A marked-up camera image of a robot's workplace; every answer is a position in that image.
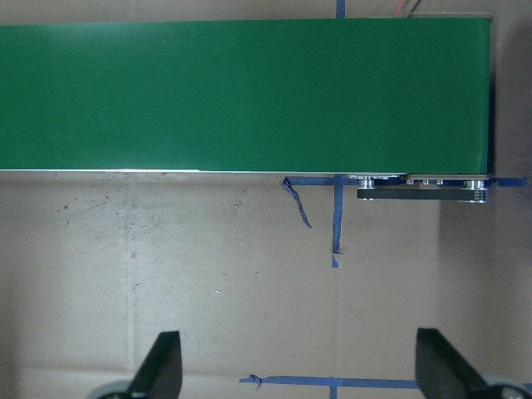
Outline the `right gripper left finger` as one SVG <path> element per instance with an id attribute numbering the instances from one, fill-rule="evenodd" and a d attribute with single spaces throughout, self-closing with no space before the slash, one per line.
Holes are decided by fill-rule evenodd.
<path id="1" fill-rule="evenodd" d="M 161 332 L 127 387 L 126 398 L 178 398 L 182 383 L 180 333 Z"/>

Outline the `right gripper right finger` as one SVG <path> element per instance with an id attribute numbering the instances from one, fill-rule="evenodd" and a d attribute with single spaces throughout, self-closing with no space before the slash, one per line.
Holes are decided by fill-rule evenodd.
<path id="1" fill-rule="evenodd" d="M 425 398 L 472 398 L 486 381 L 435 328 L 416 333 L 415 379 Z"/>

